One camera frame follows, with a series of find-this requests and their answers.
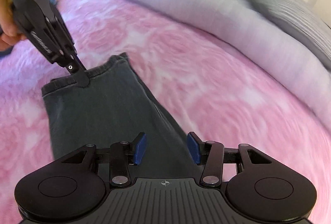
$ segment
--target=finger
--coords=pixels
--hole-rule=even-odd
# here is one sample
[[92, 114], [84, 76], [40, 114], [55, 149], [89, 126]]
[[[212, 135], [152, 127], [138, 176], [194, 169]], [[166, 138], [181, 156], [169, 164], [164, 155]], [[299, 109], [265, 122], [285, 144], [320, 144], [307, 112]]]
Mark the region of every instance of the finger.
[[2, 41], [6, 42], [8, 45], [13, 46], [21, 40], [21, 36], [17, 35], [17, 36], [11, 37], [6, 34], [2, 34], [1, 39], [2, 39]]
[[10, 48], [10, 45], [0, 39], [0, 52], [5, 51], [8, 48]]
[[0, 0], [0, 25], [6, 35], [17, 35], [18, 29], [13, 20], [11, 0]]

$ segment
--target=round screw head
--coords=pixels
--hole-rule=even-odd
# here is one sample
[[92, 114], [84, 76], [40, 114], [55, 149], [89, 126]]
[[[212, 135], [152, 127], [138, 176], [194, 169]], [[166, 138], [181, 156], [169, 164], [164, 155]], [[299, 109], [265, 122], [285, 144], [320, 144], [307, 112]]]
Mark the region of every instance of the round screw head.
[[126, 176], [115, 176], [112, 178], [112, 182], [115, 183], [115, 184], [125, 184], [126, 182], [128, 182], [128, 178]]
[[205, 176], [202, 181], [206, 184], [214, 185], [219, 181], [219, 179], [216, 176], [209, 175]]

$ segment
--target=bed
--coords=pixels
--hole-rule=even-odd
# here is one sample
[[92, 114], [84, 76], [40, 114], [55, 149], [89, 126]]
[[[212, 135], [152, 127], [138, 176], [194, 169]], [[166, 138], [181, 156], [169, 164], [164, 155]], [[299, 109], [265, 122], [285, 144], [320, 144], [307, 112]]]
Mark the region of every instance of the bed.
[[[58, 8], [87, 68], [127, 52], [135, 71], [185, 132], [194, 131], [204, 141], [217, 140], [226, 147], [249, 143], [301, 173], [318, 193], [309, 219], [330, 223], [330, 114], [321, 116], [319, 111], [327, 109], [310, 98], [318, 93], [318, 81], [313, 86], [302, 82], [316, 76], [311, 69], [320, 77], [328, 72], [309, 50], [245, 0], [214, 1], [233, 6], [214, 8], [214, 13], [221, 13], [210, 24], [201, 13], [178, 12], [188, 11], [182, 0], [58, 0]], [[250, 17], [234, 16], [238, 10]], [[223, 21], [231, 12], [232, 19]], [[250, 27], [240, 26], [244, 22]], [[277, 37], [258, 39], [257, 25], [264, 33], [272, 29]], [[253, 51], [252, 43], [260, 44], [255, 49], [261, 51], [271, 39], [302, 49], [313, 67], [307, 71], [302, 67], [299, 78], [288, 83], [284, 73], [288, 70], [278, 70], [281, 64], [275, 67], [267, 56], [261, 59], [262, 52], [258, 57]], [[279, 53], [273, 51], [274, 57]], [[287, 59], [282, 64], [291, 68]], [[53, 159], [41, 87], [67, 73], [49, 64], [29, 41], [17, 44], [0, 61], [0, 70], [0, 218], [3, 224], [15, 224], [21, 220], [15, 185]], [[300, 95], [302, 87], [305, 95]], [[234, 174], [226, 167], [223, 180]]]

